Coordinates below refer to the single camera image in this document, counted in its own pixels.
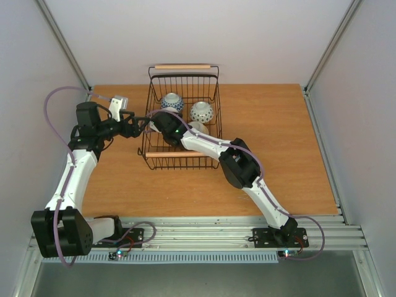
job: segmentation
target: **wooden tabletop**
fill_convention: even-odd
[[[97,85],[95,93],[129,98],[144,115],[148,85]],[[299,85],[220,85],[223,138],[242,138],[260,158],[265,182],[292,214],[330,215],[337,208]],[[260,215],[230,186],[222,169],[150,170],[141,138],[115,137],[102,153],[85,192],[87,217]]]

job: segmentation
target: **wire rack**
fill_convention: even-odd
[[[163,73],[164,70],[180,70],[178,73]],[[213,119],[206,123],[209,135],[222,138],[222,115],[218,91],[218,66],[211,65],[160,65],[149,67],[150,87],[146,114],[161,109],[161,98],[176,93],[183,98],[183,119],[188,123],[190,109],[194,103],[205,101],[213,108]],[[178,152],[177,157],[166,157]],[[151,131],[149,126],[143,134],[142,146],[137,152],[142,155],[148,167],[155,169],[202,169],[218,168],[218,162],[210,157],[189,157],[192,152],[168,145],[161,133]]]

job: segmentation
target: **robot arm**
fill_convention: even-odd
[[[93,243],[104,238],[118,239],[122,236],[122,226],[117,216],[86,222],[81,214],[82,201],[89,177],[104,149],[105,140],[111,140],[117,135],[137,137],[150,120],[170,145],[201,152],[218,160],[227,181],[249,195],[264,214],[276,242],[282,246],[289,240],[297,222],[285,215],[286,210],[260,179],[259,165],[246,153],[249,148],[243,140],[222,140],[201,134],[195,129],[187,130],[180,120],[169,113],[156,113],[151,119],[138,118],[134,113],[125,111],[126,105],[127,98],[114,97],[108,110],[111,116],[104,121],[98,113],[100,106],[95,102],[77,105],[78,125],[73,129],[69,142],[75,161],[73,163],[71,156],[68,157],[54,196],[46,208],[34,212],[31,219],[43,257],[58,256],[54,244],[53,218],[59,199],[62,202],[58,220],[63,224],[58,225],[58,235],[64,256],[87,255]]]

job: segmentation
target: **metal corner post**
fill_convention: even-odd
[[[305,87],[306,91],[310,91],[312,89],[316,79],[318,78],[319,74],[322,72],[324,66],[326,65],[326,62],[329,60],[331,54],[338,45],[338,42],[341,40],[342,35],[345,33],[345,30],[348,28],[348,25],[350,24],[353,16],[355,15],[356,11],[358,10],[362,2],[363,0],[351,1],[348,9],[346,10],[344,16],[342,17],[340,24],[338,25],[335,33],[333,34],[332,39],[327,45],[326,50],[324,51],[321,59],[317,63],[314,72],[312,73],[312,76],[309,79],[307,86]]]
[[[66,55],[67,59],[69,60],[73,70],[77,74],[79,80],[81,81],[82,86],[89,90],[89,84],[87,79],[84,76],[84,73],[82,72],[79,64],[77,63],[77,60],[75,59],[72,51],[70,50],[69,45],[67,45],[67,42],[65,38],[63,37],[63,34],[61,30],[59,29],[54,17],[52,16],[51,11],[49,10],[47,4],[45,3],[45,0],[34,0],[43,14],[44,19],[46,20],[48,26],[50,27],[52,33],[54,34],[56,40],[58,41],[59,45],[61,46],[64,54]]]

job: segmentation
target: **white wall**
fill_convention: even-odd
[[[79,81],[34,1],[1,1],[0,27],[0,296],[10,296],[32,235],[30,217],[49,200],[66,161],[45,124],[43,101]],[[50,104],[62,135],[84,98],[65,91]]]
[[[305,85],[350,0],[47,0],[91,85],[147,66],[221,65],[223,83]]]
[[[352,223],[396,295],[396,2],[364,0],[312,90]]]

